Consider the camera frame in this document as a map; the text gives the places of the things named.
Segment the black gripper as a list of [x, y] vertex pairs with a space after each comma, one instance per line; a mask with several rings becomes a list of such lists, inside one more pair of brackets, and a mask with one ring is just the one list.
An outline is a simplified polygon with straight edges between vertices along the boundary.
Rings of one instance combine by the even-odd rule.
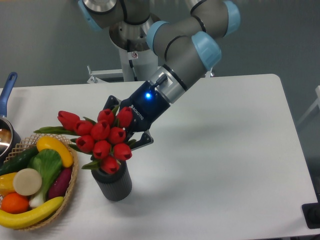
[[[125, 143], [134, 151], [154, 142], [147, 130], [170, 107], [170, 104], [146, 81], [127, 99], [120, 100], [110, 95], [102, 109], [113, 110], [116, 106], [118, 106], [117, 112], [124, 107], [132, 109], [133, 120], [128, 127], [129, 131], [126, 131]], [[132, 138], [135, 132], [143, 132], [139, 140]]]

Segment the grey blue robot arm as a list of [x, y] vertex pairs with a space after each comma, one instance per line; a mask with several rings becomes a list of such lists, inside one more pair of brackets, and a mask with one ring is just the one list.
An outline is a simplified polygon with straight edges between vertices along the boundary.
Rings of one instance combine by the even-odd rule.
[[229, 0], [188, 0], [189, 17], [169, 23], [150, 11], [148, 0], [80, 0], [84, 19], [95, 30], [109, 30], [117, 47], [121, 75], [142, 85], [127, 99], [110, 96], [106, 108], [130, 107], [133, 120], [127, 138], [142, 136], [133, 150], [153, 143], [152, 123], [205, 74], [221, 57], [216, 39], [235, 32], [241, 22]]

